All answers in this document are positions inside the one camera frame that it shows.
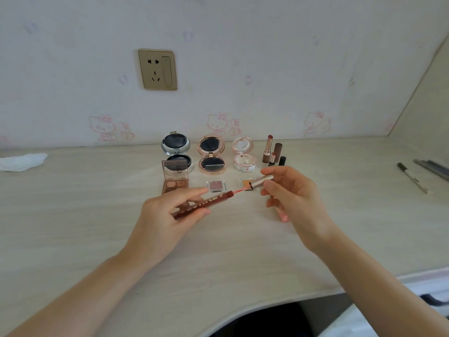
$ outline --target hello kitty print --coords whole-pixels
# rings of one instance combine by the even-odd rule
[[[307,127],[304,133],[306,135],[312,133],[326,133],[330,131],[331,123],[332,119],[325,117],[324,113],[321,111],[309,112],[304,121],[304,125]]]
[[[90,128],[99,133],[98,141],[115,141],[120,135],[126,141],[132,140],[136,135],[131,132],[128,123],[114,124],[109,115],[100,115],[98,117],[89,116]]]
[[[207,127],[212,130],[212,135],[223,137],[226,135],[226,130],[229,127],[229,135],[237,136],[242,130],[238,119],[228,120],[227,113],[210,114],[207,118]]]

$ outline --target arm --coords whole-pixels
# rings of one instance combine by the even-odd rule
[[[449,321],[351,241],[326,212],[315,183],[290,167],[273,174],[261,195],[284,210],[306,247],[333,273],[380,336],[449,336]]]
[[[165,258],[182,236],[210,211],[199,209],[180,221],[170,211],[200,202],[207,188],[176,190],[146,200],[125,247],[7,337],[93,336],[121,298]]]

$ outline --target tissue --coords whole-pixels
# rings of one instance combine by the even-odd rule
[[[43,163],[47,154],[27,154],[24,156],[0,158],[0,170],[6,172],[23,172]]]

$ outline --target lip gloss cap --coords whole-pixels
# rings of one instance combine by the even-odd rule
[[[251,189],[261,187],[264,185],[264,182],[266,180],[272,180],[272,179],[274,179],[274,176],[271,174],[256,178],[254,181],[250,182]]]

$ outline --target electrical outlet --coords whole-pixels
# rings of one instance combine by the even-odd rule
[[[177,90],[175,53],[139,49],[143,86],[147,90]]]

